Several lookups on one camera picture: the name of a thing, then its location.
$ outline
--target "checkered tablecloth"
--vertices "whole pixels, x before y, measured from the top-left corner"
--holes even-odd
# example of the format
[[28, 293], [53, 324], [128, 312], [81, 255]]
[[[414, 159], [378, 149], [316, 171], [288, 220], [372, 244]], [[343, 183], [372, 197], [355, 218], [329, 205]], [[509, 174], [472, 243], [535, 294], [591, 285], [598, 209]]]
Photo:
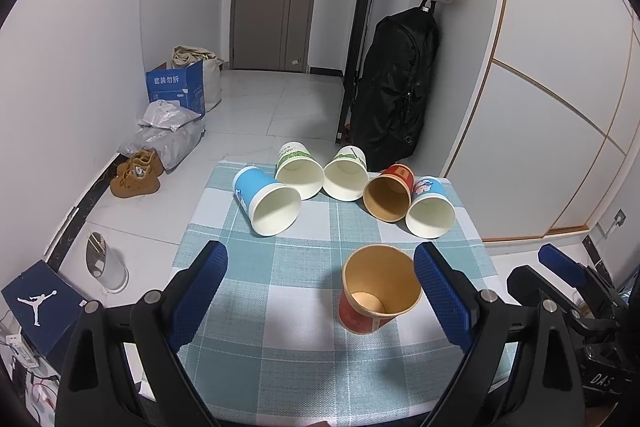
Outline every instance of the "checkered tablecloth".
[[[413, 256], [422, 240], [382, 223], [361, 202], [325, 194], [303, 201], [300, 216], [276, 237], [252, 231], [232, 181], [247, 164], [220, 163], [178, 248], [187, 268], [210, 240], [228, 251], [228, 271], [194, 341], [178, 356], [212, 414], [265, 426], [380, 423], [432, 409], [462, 359], [422, 296], [407, 314], [371, 335], [336, 319], [340, 270], [357, 248], [384, 243]], [[275, 166], [255, 164], [269, 174]], [[503, 295], [482, 241], [460, 199], [443, 180], [456, 224], [435, 241], [478, 289]], [[503, 357], [497, 380], [510, 368]]]

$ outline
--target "shoe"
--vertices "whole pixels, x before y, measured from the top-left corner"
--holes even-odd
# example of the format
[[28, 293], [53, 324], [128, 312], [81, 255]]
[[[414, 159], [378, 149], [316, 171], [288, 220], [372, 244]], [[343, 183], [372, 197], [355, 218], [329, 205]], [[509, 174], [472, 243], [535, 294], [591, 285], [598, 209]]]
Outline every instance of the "shoe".
[[133, 161], [143, 166], [151, 166], [151, 170], [155, 172], [156, 176], [159, 176], [164, 172], [164, 165], [160, 161], [158, 153], [156, 151], [148, 151], [143, 149], [129, 158], [126, 162], [118, 165], [118, 176], [122, 176], [126, 171], [131, 168]]
[[151, 165], [143, 166], [133, 162], [131, 168], [122, 176], [111, 180], [109, 186], [116, 198], [132, 198], [157, 192], [160, 188], [160, 180], [153, 172]]

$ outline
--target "white cabinet door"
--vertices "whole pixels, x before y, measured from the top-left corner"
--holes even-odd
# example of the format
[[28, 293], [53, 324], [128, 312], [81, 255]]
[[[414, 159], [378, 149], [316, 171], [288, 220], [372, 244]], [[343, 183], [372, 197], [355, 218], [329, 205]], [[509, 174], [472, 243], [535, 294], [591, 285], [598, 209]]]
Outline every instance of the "white cabinet door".
[[611, 140], [607, 139], [593, 164], [593, 168], [574, 199], [554, 224], [554, 229], [568, 229], [586, 225], [587, 219], [609, 190], [611, 182], [618, 174], [624, 160], [625, 155]]
[[623, 0], [507, 0], [495, 58], [607, 132], [625, 78], [631, 26]]
[[449, 172], [481, 237], [543, 237], [587, 175], [602, 135], [493, 65]]
[[626, 153], [636, 135], [640, 121], [640, 43], [634, 35], [631, 44], [631, 62], [626, 74], [625, 89], [620, 107], [609, 132], [611, 139]]

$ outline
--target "upright red cup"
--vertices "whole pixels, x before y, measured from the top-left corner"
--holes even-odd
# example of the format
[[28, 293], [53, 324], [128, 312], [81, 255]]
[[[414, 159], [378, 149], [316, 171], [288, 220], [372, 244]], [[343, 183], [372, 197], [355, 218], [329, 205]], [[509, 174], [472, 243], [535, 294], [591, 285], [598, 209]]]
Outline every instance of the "upright red cup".
[[367, 184], [362, 200], [373, 217], [395, 223], [409, 210], [413, 188], [413, 171], [406, 165], [391, 165]]
[[353, 333], [373, 333], [420, 300], [422, 288], [414, 262], [388, 245], [356, 250], [342, 267], [342, 295], [338, 316]]

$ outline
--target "black bag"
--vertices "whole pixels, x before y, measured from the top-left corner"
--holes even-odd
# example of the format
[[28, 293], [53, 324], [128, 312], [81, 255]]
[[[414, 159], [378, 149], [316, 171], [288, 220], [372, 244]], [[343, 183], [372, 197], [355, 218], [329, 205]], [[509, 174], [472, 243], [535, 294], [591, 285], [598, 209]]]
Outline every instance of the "black bag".
[[351, 142], [364, 151], [369, 171], [415, 151], [440, 45], [433, 6], [385, 17], [376, 26], [351, 108]]

